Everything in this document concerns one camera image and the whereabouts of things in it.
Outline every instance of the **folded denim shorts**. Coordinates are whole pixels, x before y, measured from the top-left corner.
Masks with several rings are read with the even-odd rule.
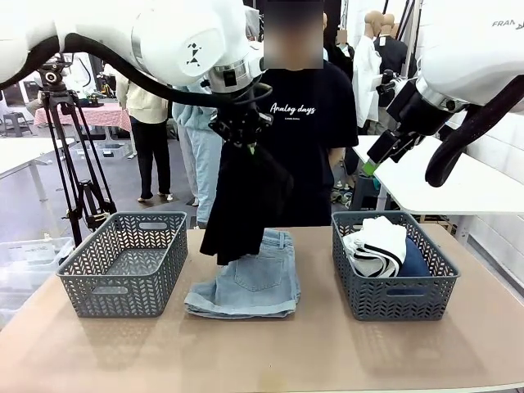
[[[291,235],[266,229],[258,255],[224,266],[215,280],[194,284],[184,304],[207,318],[284,318],[300,299]]]

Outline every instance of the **person in black pants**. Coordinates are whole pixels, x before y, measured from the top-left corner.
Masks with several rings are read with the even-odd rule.
[[[173,196],[169,190],[170,167],[167,146],[168,102],[129,81],[122,74],[116,73],[116,97],[131,118],[131,129],[138,154],[138,168],[142,178],[142,194],[138,198],[144,203],[153,198],[151,192],[151,172],[153,157],[158,171],[158,195],[167,201]]]
[[[142,178],[142,195],[138,199],[144,202],[153,198],[151,192],[151,173],[153,171],[153,157],[156,161],[158,173],[159,196],[172,201],[171,173],[169,167],[169,149],[167,146],[167,130],[165,121],[159,124],[142,123],[131,118],[133,138],[137,147],[138,168]]]

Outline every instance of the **hanging clothes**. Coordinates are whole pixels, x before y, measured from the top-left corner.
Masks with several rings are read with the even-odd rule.
[[[217,255],[221,266],[259,254],[264,229],[277,226],[292,189],[291,175],[262,146],[251,153],[226,142],[200,252]]]
[[[397,74],[402,72],[402,67],[406,62],[406,57],[408,55],[408,46],[399,41],[387,36],[379,37],[375,40],[375,50],[378,52],[382,58],[382,63],[380,64],[380,72],[384,73],[385,70],[392,70]],[[417,71],[417,62],[413,57],[413,60],[409,63],[409,72],[408,77],[412,78]],[[379,107],[386,107],[389,105],[391,100],[395,97],[395,92],[390,91],[386,94],[380,96],[378,100]]]
[[[382,59],[373,41],[365,35],[355,49],[353,61],[353,91],[355,92],[357,125],[364,127],[366,120],[378,121],[378,93],[373,91],[373,78],[380,74]]]
[[[246,36],[250,41],[258,41],[260,36],[260,11],[244,6],[246,14]]]

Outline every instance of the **black t-shirt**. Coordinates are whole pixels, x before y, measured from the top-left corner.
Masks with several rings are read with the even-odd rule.
[[[260,144],[295,184],[282,226],[329,225],[333,175],[328,152],[359,143],[351,82],[333,64],[323,65],[319,70],[268,70],[261,80],[273,87],[258,103],[260,111],[273,116],[273,125]]]

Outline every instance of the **white table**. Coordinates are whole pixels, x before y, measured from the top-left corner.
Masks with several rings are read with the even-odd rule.
[[[70,145],[75,140],[66,139]],[[37,165],[47,165],[47,162],[38,158],[54,150],[50,138],[2,138],[0,139],[0,179],[28,168],[33,177],[34,186],[40,201],[46,201],[47,195],[43,189],[42,179],[38,173]]]
[[[355,152],[364,162],[376,136],[359,137]],[[384,209],[389,193],[399,207],[413,215],[459,215],[457,239],[468,240],[475,215],[524,214],[524,185],[498,170],[462,154],[447,182],[433,188],[425,180],[427,164],[440,145],[436,138],[426,138],[408,151],[398,164],[387,160],[375,172],[381,183],[378,210]]]

